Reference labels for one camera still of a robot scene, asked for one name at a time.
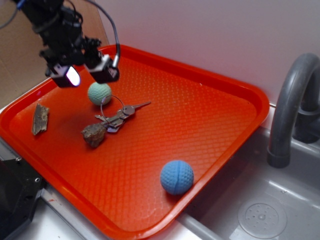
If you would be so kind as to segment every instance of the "tray rim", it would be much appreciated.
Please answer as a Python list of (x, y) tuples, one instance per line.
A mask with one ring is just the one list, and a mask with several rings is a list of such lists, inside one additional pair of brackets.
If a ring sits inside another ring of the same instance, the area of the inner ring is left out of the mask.
[[(215, 176), (215, 174), (223, 167), (228, 159), (241, 147), (241, 145), (253, 134), (259, 125), (265, 120), (269, 113), (269, 100), (264, 92), (258, 87), (246, 82), (242, 82), (221, 74), (203, 70), (185, 63), (177, 62), (165, 57), (161, 57), (149, 52), (145, 52), (133, 47), (121, 45), (122, 55), (124, 58), (139, 59), (139, 62), (147, 66), (157, 66), (158, 69), (179, 75), (180, 77), (190, 79), (193, 76), (199, 77), (201, 75), (201, 84), (208, 85), (210, 80), (214, 79), (220, 91), (232, 94), (239, 98), (245, 99), (252, 103), (256, 109), (256, 118), (250, 125), (238, 136), (232, 145), (216, 160), (203, 176), (200, 177), (198, 182), (188, 191), (177, 204), (169, 211), (157, 224), (147, 227), (138, 231), (125, 231), (116, 226), (111, 220), (103, 215), (91, 202), (84, 196), (79, 194), (70, 184), (63, 180), (61, 176), (53, 171), (49, 171), (49, 166), (42, 161), (35, 153), (25, 149), (26, 145), (19, 140), (17, 136), (10, 135), (6, 131), (6, 126), (9, 125), (11, 119), (25, 107), (29, 106), (41, 96), (47, 94), (54, 88), (57, 88), (54, 81), (50, 78), (46, 79), (43, 83), (34, 87), (17, 100), (12, 102), (0, 113), (0, 137), (2, 137), (19, 155), (24, 159), (34, 159), (30, 163), (42, 176), (50, 183), (54, 179), (55, 187), (68, 201), (70, 201), (82, 214), (84, 214), (100, 231), (108, 237), (121, 239), (121, 240), (136, 240), (149, 238), (159, 231), (165, 229), (174, 219), (183, 211), (188, 203), (197, 195), (201, 189)], [(100, 49), (104, 54), (115, 54), (114, 45), (102, 47)], [(41, 95), (38, 95), (39, 89), (42, 90)]]

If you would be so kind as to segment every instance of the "keys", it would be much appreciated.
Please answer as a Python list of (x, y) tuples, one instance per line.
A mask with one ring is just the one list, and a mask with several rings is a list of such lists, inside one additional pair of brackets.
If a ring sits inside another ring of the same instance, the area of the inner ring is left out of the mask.
[(126, 105), (122, 109), (119, 109), (116, 112), (116, 115), (112, 117), (103, 117), (101, 115), (95, 115), (95, 117), (101, 121), (103, 121), (103, 125), (107, 128), (109, 133), (116, 133), (119, 128), (125, 123), (125, 120), (135, 114), (136, 109), (141, 108), (143, 106), (149, 105), (151, 102), (147, 101), (142, 104), (137, 105)]
[(130, 116), (132, 114), (135, 114), (136, 109), (144, 107), (146, 105), (149, 105), (150, 103), (151, 103), (150, 101), (147, 101), (145, 103), (141, 103), (141, 104), (138, 104), (138, 105), (126, 105), (126, 106), (124, 106), (124, 108), (122, 108), (122, 112), (125, 115), (129, 115)]

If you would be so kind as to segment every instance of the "key ring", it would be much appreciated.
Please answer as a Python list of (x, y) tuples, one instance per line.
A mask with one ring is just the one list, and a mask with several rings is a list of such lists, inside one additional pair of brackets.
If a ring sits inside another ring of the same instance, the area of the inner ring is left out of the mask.
[(104, 98), (102, 98), (101, 103), (100, 103), (101, 115), (102, 115), (102, 117), (104, 118), (104, 120), (105, 120), (108, 124), (110, 124), (110, 122), (107, 120), (106, 116), (104, 115), (104, 111), (103, 111), (103, 109), (102, 109), (102, 106), (104, 105), (105, 101), (107, 100), (107, 97), (114, 97), (114, 98), (118, 99), (118, 100), (120, 101), (121, 105), (122, 105), (122, 108), (124, 108), (125, 105), (124, 105), (124, 103), (121, 101), (121, 99), (120, 99), (119, 97), (117, 97), (117, 96), (115, 96), (115, 95), (112, 95), (112, 94), (111, 94), (111, 95), (107, 95), (107, 96), (105, 96)]

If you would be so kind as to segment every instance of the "blue ball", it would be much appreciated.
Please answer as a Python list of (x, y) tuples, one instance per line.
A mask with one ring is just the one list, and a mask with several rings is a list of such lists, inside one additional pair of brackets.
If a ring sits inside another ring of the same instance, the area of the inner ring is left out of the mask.
[(169, 194), (184, 194), (194, 184), (194, 171), (185, 161), (170, 161), (162, 168), (160, 182)]

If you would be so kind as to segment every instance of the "wood piece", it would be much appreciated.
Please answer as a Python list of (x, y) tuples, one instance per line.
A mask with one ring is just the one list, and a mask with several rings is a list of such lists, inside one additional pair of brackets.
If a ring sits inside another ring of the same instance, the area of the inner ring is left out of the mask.
[(86, 126), (82, 130), (83, 139), (93, 148), (97, 148), (105, 137), (106, 128), (101, 123)]
[(38, 133), (47, 130), (49, 108), (37, 104), (33, 115), (32, 133), (37, 135)]

